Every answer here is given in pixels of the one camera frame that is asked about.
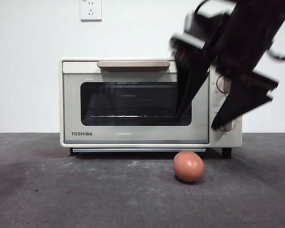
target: toshiba logo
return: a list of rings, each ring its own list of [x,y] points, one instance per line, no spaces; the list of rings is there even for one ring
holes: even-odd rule
[[[91,132],[72,132],[71,135],[82,136],[82,135],[93,135]]]

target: robotic arm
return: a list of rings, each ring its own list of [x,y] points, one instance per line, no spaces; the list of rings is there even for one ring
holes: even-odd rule
[[[231,80],[230,93],[211,125],[217,129],[272,100],[267,92],[278,83],[253,69],[285,20],[285,0],[231,0],[236,6],[230,15],[210,18],[198,14],[207,1],[186,17],[184,33],[173,35],[170,43],[178,71],[177,116],[190,107],[210,65]]]

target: electrical outlet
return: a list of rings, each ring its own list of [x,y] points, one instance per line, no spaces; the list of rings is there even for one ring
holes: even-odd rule
[[[81,20],[102,20],[102,0],[81,0]]]

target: toaster oven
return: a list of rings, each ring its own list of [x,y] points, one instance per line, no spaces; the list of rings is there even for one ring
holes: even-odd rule
[[[213,130],[230,81],[214,67],[192,105],[175,117],[177,68],[164,59],[63,58],[60,143],[76,152],[203,152],[242,143],[241,117]]]

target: brown egg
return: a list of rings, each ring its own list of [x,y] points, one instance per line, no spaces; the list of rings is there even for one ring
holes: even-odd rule
[[[175,174],[183,181],[193,182],[200,179],[204,173],[204,163],[192,151],[182,151],[173,160]]]

